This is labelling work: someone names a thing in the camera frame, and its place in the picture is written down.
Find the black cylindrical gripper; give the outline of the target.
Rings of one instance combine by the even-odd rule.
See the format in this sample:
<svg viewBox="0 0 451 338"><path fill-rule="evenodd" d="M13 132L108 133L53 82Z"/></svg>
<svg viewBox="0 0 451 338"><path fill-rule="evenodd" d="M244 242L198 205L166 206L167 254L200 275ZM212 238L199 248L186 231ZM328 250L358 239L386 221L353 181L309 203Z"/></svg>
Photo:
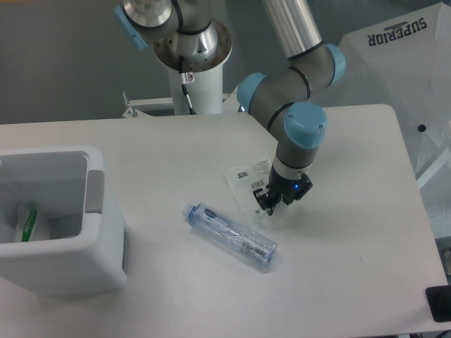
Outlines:
<svg viewBox="0 0 451 338"><path fill-rule="evenodd" d="M267 188L255 189L253 195L260 208L272 216L280 201L288 206L293 201L302 199L312 187L308 174L302 173L300 178L287 179L272 167Z"/></svg>

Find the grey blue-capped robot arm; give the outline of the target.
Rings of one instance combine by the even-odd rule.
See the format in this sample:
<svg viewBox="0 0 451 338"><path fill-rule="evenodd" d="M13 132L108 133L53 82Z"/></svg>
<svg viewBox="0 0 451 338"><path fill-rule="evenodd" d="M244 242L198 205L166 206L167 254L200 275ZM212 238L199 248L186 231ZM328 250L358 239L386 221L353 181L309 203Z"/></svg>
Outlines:
<svg viewBox="0 0 451 338"><path fill-rule="evenodd" d="M277 141L268 184L254 190L268 214L311 189L308 171L324 140L324 110L310 96L345 73L338 47L324 44L305 1L265 1L264 8L289 61L278 77L248 75L237 88L241 108ZM223 64L232 51L228 28L211 14L210 1L122 1L119 25L138 49L151 46L170 81L177 115L223 110Z"/></svg>

